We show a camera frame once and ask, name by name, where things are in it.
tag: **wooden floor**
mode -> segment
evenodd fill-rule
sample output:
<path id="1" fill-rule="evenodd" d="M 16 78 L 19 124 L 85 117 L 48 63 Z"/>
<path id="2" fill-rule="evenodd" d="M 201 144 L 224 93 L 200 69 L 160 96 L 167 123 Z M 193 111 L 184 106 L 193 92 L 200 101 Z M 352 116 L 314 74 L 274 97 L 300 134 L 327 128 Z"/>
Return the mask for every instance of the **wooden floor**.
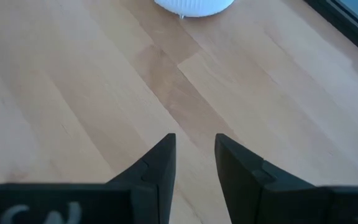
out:
<path id="1" fill-rule="evenodd" d="M 214 135 L 358 184 L 358 48 L 301 0 L 0 0 L 0 182 L 105 182 L 177 134 L 172 223 L 229 223 Z"/>

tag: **black plastic object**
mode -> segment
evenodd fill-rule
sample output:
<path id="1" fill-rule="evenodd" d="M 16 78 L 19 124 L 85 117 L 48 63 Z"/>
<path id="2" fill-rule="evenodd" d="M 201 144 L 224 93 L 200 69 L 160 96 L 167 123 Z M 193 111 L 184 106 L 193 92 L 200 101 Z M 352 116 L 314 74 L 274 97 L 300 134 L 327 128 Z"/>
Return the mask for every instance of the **black plastic object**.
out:
<path id="1" fill-rule="evenodd" d="M 232 224 L 358 223 L 358 187 L 315 187 L 223 134 L 215 156 Z"/>
<path id="2" fill-rule="evenodd" d="M 107 184 L 0 185 L 0 224 L 168 224 L 175 170 L 168 134 Z"/>
<path id="3" fill-rule="evenodd" d="M 305 0 L 358 46 L 358 0 Z"/>

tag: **light wood surface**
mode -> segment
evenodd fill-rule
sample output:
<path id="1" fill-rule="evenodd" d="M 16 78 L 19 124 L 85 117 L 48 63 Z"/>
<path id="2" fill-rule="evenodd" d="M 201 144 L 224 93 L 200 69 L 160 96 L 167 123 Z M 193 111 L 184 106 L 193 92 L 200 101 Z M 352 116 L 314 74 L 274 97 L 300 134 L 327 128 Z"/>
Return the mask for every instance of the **light wood surface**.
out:
<path id="1" fill-rule="evenodd" d="M 0 0 L 0 183 L 105 182 L 167 133 L 172 223 L 229 223 L 216 133 L 358 184 L 358 48 L 301 0 L 182 21 L 151 0 Z"/>

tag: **white ribbed container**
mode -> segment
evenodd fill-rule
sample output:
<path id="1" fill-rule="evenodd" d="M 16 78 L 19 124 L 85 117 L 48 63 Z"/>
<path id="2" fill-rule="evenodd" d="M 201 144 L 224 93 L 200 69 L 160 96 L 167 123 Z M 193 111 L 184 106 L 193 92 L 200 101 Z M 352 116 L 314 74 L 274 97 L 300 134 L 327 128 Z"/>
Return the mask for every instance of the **white ribbed container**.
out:
<path id="1" fill-rule="evenodd" d="M 234 0 L 154 0 L 180 17 L 210 16 L 229 7 Z"/>

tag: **black frame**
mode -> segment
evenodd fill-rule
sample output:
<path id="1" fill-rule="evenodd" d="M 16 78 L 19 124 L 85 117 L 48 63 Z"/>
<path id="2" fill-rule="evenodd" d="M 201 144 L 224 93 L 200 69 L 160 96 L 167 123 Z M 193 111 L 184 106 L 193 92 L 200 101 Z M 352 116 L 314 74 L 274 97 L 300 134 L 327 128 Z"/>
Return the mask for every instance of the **black frame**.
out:
<path id="1" fill-rule="evenodd" d="M 337 0 L 305 0 L 335 28 L 358 46 L 358 16 Z"/>

